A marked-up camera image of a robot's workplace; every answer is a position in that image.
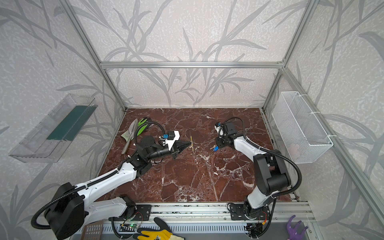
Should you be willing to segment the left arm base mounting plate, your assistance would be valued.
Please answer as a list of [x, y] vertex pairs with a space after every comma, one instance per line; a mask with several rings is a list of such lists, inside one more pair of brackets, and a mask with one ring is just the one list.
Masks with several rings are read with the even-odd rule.
[[151, 205], [130, 205], [120, 218], [127, 221], [148, 221], [150, 219], [151, 209]]

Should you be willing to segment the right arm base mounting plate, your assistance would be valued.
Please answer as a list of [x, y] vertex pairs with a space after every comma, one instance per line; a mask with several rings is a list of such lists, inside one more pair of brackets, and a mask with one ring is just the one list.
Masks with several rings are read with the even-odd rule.
[[228, 203], [227, 210], [231, 215], [231, 220], [233, 221], [266, 221], [270, 218], [270, 210], [268, 206], [262, 206], [258, 209], [253, 209], [250, 205]]

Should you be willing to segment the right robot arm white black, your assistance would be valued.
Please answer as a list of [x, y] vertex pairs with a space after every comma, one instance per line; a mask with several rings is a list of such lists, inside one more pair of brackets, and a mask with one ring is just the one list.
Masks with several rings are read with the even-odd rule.
[[254, 164], [256, 186], [246, 197], [242, 213], [232, 210], [236, 216], [233, 219], [257, 219], [261, 213], [266, 213], [266, 219], [272, 215], [268, 209], [274, 204], [277, 197], [295, 192], [301, 185], [303, 177], [298, 165], [283, 156], [278, 150], [269, 150], [251, 141], [245, 132], [237, 131], [231, 120], [240, 120], [245, 128], [244, 121], [239, 117], [231, 117], [224, 122], [217, 122], [215, 130], [215, 151], [230, 147], [245, 155]]

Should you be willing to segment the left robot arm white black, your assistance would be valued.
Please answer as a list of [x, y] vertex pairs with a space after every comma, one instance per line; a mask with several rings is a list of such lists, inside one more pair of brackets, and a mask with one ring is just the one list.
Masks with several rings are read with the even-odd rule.
[[74, 235], [83, 226], [108, 218], [131, 213], [134, 202], [128, 196], [112, 200], [98, 199], [111, 190], [144, 175], [155, 159], [177, 158], [192, 143], [180, 140], [179, 131], [166, 131], [154, 121], [131, 128], [130, 142], [135, 152], [117, 168], [84, 183], [66, 183], [56, 191], [52, 200], [39, 209], [31, 219], [38, 230], [52, 230], [58, 240]]

